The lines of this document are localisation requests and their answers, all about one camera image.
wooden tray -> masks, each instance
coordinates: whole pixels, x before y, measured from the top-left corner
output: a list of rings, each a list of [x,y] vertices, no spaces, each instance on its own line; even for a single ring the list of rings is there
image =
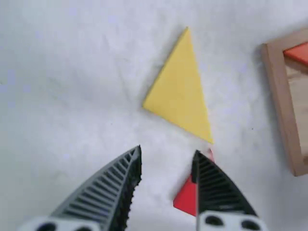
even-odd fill
[[[308,173],[308,66],[283,51],[308,42],[308,28],[263,45],[262,55],[292,173]]]

yellow triangle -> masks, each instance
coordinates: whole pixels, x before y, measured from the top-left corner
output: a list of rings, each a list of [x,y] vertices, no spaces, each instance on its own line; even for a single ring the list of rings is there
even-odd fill
[[[188,28],[168,57],[144,100],[143,107],[192,134],[213,142]]]

